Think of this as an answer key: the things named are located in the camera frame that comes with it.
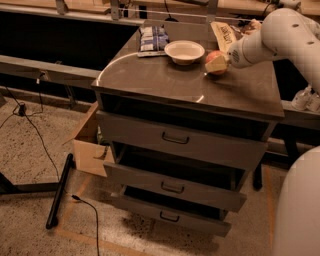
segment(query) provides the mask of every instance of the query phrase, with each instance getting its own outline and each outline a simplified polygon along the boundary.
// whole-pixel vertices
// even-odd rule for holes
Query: drawer
[[[173,225],[225,237],[231,225],[220,220],[221,210],[184,202],[151,192],[124,187],[112,194],[113,205]]]
[[[98,111],[101,131],[110,143],[120,142],[173,155],[254,170],[266,143],[195,131]]]
[[[104,162],[104,167],[110,181],[227,211],[238,212],[246,201],[246,195],[232,191],[243,174],[233,168],[130,146],[119,164]]]

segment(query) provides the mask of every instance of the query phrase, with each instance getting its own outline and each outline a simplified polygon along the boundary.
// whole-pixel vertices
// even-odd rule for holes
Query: gray drawer cabinet
[[[123,191],[112,195],[114,205],[225,236],[231,225],[224,218],[241,209],[246,195],[239,190],[266,150],[265,121],[98,96],[98,123],[115,158],[115,163],[104,163],[105,170],[110,181],[123,185]],[[237,126],[254,126],[254,132],[240,127],[235,132]]]
[[[171,41],[216,49],[206,25],[149,22],[163,24]],[[113,204],[226,236],[225,217],[241,210],[243,182],[284,116],[272,63],[212,77],[205,56],[189,66],[138,58],[139,40],[136,32],[92,85],[114,157],[104,163],[107,178],[123,185]]]

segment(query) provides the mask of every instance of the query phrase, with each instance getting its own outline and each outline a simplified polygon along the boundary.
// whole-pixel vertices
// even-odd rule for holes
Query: concrete floor
[[[16,107],[4,87],[0,126]],[[37,94],[12,90],[25,102],[27,114],[41,110]],[[30,117],[61,175],[72,142],[66,139],[89,105],[70,110],[63,99],[43,96],[43,113]],[[38,134],[25,117],[12,116],[0,128],[0,171],[15,184],[56,182],[53,164]],[[250,176],[241,192],[248,199],[239,213],[229,213],[232,229],[225,238],[154,221],[116,209],[110,193],[119,188],[106,178],[71,170],[57,227],[45,228],[54,193],[0,196],[1,255],[97,255],[95,211],[70,194],[92,204],[99,215],[100,255],[270,255],[275,210],[286,171],[263,166],[264,187],[252,188]]]

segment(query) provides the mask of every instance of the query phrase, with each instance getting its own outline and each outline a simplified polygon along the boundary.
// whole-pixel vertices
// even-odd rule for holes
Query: small bowl
[[[165,53],[178,65],[190,65],[205,53],[204,48],[192,41],[173,41],[164,48]]]

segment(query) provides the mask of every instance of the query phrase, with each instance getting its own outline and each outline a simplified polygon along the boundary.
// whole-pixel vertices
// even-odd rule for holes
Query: snack package
[[[217,38],[220,51],[226,53],[233,42],[237,41],[233,29],[224,22],[212,22],[211,28]]]
[[[169,36],[163,26],[140,28],[140,49],[138,57],[166,55],[164,47],[169,43]]]

